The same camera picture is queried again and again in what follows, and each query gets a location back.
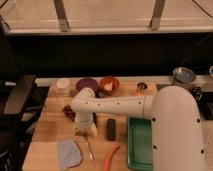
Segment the white container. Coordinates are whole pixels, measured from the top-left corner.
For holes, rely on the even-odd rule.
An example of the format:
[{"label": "white container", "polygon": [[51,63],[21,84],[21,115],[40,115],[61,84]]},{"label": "white container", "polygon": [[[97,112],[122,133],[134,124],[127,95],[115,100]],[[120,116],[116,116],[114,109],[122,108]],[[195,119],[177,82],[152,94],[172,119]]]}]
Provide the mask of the white container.
[{"label": "white container", "polygon": [[56,81],[57,91],[60,95],[69,96],[71,93],[71,82],[68,78],[60,78]]}]

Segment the gray towel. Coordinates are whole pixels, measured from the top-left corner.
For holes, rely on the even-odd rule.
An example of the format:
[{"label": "gray towel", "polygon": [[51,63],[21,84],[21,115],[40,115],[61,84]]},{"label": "gray towel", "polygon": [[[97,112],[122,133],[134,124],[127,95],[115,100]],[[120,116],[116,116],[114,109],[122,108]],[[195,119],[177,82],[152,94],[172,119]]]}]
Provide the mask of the gray towel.
[{"label": "gray towel", "polygon": [[66,170],[81,163],[81,151],[72,139],[59,142],[57,145],[57,153],[61,170]]}]

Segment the black chair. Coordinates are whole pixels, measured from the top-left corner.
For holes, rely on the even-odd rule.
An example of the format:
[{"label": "black chair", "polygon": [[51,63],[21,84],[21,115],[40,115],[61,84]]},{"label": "black chair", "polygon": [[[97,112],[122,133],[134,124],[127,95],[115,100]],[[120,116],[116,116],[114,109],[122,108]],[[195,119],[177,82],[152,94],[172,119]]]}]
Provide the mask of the black chair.
[{"label": "black chair", "polygon": [[[36,89],[35,76],[22,76],[15,86],[0,84],[0,171],[17,171],[19,144],[40,116],[44,100]],[[22,121],[25,112],[34,115]]]}]

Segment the carrot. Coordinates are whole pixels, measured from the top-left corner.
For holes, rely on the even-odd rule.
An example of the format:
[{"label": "carrot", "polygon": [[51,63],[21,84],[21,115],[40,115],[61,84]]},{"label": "carrot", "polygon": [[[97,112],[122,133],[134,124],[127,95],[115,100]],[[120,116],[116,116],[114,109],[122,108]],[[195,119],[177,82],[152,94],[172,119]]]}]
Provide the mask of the carrot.
[{"label": "carrot", "polygon": [[104,160],[104,165],[103,165],[103,171],[109,171],[109,166],[112,160],[112,156],[113,154],[115,154],[115,152],[120,148],[120,146],[118,144],[116,144],[115,146],[113,146],[109,152],[106,155],[106,158]]}]

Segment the orange bowl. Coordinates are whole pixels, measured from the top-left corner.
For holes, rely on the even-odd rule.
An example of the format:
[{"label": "orange bowl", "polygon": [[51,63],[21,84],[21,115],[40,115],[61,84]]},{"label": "orange bowl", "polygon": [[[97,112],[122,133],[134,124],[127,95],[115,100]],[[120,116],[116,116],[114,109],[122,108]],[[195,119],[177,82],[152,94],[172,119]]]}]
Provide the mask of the orange bowl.
[{"label": "orange bowl", "polygon": [[115,90],[119,87],[120,83],[115,77],[107,76],[100,80],[100,90],[107,95],[112,95]]}]

